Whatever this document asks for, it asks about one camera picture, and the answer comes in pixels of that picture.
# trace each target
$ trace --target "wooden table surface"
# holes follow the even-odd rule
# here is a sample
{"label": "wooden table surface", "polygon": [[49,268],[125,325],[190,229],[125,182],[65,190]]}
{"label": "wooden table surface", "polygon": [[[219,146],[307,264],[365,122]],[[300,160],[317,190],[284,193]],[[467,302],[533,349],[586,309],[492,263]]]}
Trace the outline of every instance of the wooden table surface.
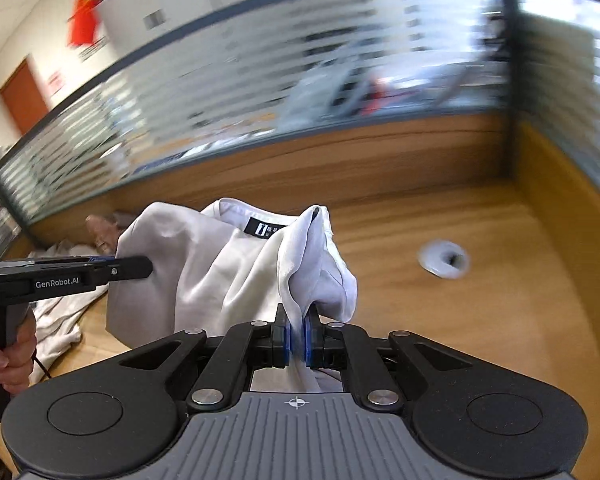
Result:
{"label": "wooden table surface", "polygon": [[[589,419],[574,475],[600,480],[600,354],[570,277],[511,184],[387,196],[330,213],[358,279],[353,322],[371,336],[410,330],[567,391]],[[441,280],[420,268],[418,250],[436,238],[467,250],[472,268],[464,278]],[[125,350],[105,332],[105,315],[103,298],[52,374]],[[1,438],[0,456],[13,467]]]}

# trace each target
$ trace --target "silver bolt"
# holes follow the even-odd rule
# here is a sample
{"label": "silver bolt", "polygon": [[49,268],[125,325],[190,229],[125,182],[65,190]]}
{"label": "silver bolt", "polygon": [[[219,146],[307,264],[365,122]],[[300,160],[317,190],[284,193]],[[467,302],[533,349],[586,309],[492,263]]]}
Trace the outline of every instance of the silver bolt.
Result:
{"label": "silver bolt", "polygon": [[196,404],[202,404],[203,406],[217,404],[222,400],[222,397],[222,392],[213,388],[202,388],[191,394],[191,400]]}
{"label": "silver bolt", "polygon": [[391,406],[398,402],[398,394],[391,390],[373,390],[366,398],[376,406]]}

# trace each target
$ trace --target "white grommet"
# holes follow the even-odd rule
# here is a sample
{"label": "white grommet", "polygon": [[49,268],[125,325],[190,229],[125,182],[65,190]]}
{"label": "white grommet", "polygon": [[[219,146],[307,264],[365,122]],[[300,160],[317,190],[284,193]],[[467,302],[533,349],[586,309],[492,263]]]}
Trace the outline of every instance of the white grommet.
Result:
{"label": "white grommet", "polygon": [[459,245],[436,240],[425,245],[418,256],[420,265],[440,278],[455,280],[469,270],[469,256]]}

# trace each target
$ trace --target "orange object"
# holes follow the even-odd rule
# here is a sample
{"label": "orange object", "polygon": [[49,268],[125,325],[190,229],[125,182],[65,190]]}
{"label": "orange object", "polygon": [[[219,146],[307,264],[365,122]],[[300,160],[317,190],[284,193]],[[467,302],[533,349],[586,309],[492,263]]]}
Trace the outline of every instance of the orange object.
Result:
{"label": "orange object", "polygon": [[75,0],[69,46],[92,45],[96,42],[96,28],[100,21],[96,12],[97,4],[97,0]]}

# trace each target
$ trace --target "brown door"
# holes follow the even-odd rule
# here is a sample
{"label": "brown door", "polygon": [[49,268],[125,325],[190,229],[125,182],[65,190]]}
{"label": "brown door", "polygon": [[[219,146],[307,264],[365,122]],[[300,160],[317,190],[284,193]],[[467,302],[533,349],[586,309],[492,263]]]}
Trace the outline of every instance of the brown door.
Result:
{"label": "brown door", "polygon": [[0,97],[21,135],[32,129],[49,111],[26,58],[0,88]]}

